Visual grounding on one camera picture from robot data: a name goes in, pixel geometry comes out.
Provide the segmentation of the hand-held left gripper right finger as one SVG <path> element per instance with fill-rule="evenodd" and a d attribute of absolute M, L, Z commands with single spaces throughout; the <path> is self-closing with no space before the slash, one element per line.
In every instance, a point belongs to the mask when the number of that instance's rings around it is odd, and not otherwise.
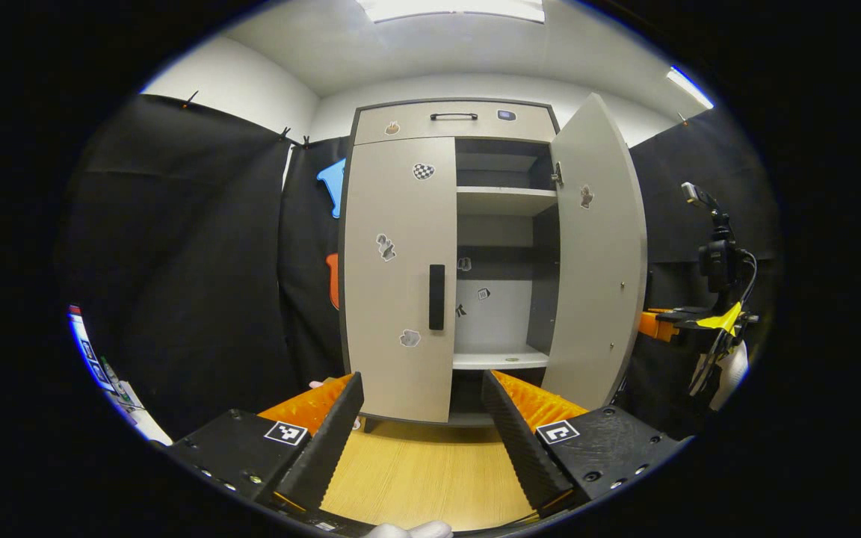
<path fill-rule="evenodd" d="M 496 370 L 483 374 L 481 401 L 541 519 L 614 496 L 689 444 L 618 406 L 588 411 Z"/>

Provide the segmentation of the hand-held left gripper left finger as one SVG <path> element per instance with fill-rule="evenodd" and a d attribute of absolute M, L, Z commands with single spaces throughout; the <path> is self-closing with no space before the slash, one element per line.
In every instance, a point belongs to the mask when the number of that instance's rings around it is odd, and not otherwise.
<path fill-rule="evenodd" d="M 170 444 L 170 457 L 239 498 L 287 514 L 320 508 L 363 401 L 359 372 L 261 413 L 229 409 Z"/>

